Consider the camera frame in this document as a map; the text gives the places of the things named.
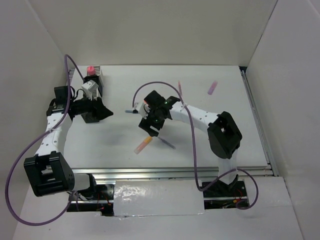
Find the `pink orange capped marker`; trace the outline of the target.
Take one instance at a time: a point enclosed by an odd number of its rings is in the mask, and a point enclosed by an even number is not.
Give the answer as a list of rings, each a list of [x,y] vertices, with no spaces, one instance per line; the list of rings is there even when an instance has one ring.
[[[134,153],[135,154],[139,154],[151,141],[152,141],[152,137],[148,136],[146,137],[142,143],[140,143],[135,149],[134,149]]]

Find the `pink glue stick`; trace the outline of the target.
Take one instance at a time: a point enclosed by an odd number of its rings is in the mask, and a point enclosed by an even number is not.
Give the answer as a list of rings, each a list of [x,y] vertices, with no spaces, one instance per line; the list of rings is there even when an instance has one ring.
[[[86,73],[87,73],[87,76],[93,76],[93,75],[96,75],[96,69],[94,66],[90,65],[87,67],[86,69]]]

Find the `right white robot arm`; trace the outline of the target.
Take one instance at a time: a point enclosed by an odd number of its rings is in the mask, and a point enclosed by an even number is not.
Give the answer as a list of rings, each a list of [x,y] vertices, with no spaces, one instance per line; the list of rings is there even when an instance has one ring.
[[[223,196],[230,196],[235,191],[236,156],[243,136],[229,112],[208,112],[174,96],[165,99],[155,90],[144,100],[134,103],[133,110],[142,116],[139,128],[151,137],[159,135],[167,119],[189,124],[192,129],[206,133],[210,149],[218,157],[218,190]]]

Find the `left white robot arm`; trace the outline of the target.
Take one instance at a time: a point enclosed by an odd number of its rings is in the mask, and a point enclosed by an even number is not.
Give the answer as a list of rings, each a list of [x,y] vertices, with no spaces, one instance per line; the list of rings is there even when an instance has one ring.
[[[63,153],[73,118],[89,116],[96,123],[113,115],[102,101],[98,84],[92,80],[81,86],[82,98],[68,99],[67,86],[55,87],[53,99],[46,111],[48,133],[33,157],[24,160],[23,166],[33,193],[37,197],[61,192],[78,191],[86,199],[97,197],[99,187],[90,173],[74,173]]]

